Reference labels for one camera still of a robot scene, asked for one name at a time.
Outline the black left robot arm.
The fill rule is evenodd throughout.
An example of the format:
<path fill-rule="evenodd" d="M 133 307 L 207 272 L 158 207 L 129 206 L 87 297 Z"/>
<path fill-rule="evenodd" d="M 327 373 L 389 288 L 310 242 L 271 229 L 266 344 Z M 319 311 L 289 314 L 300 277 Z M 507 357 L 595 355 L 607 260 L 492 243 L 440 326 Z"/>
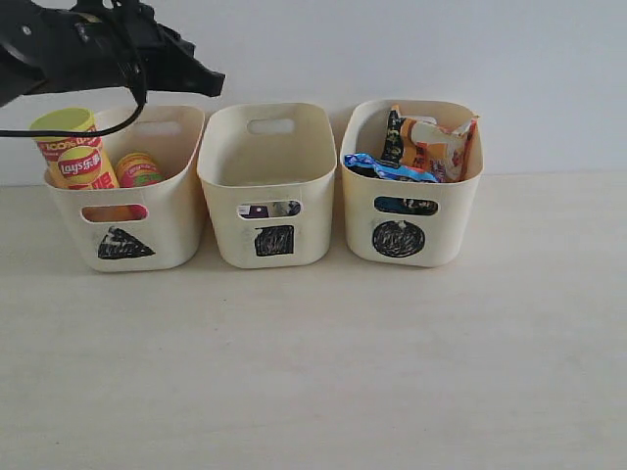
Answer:
<path fill-rule="evenodd" d="M 1 3 L 1 104 L 24 95 L 137 89 L 143 56 L 161 47 L 154 9 L 140 1 L 77 1 L 69 9 Z"/>

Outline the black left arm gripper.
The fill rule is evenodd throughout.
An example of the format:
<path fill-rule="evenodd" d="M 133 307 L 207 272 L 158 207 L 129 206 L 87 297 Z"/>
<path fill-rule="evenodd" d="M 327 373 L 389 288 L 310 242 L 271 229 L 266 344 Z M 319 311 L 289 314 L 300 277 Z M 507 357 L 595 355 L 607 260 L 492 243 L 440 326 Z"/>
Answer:
<path fill-rule="evenodd" d="M 71 9 L 28 3 L 37 22 L 35 52 L 42 61 L 31 93 L 65 93 L 111 87 L 221 95 L 225 74 L 206 68 L 196 46 L 156 22 L 141 1 L 78 1 Z"/>

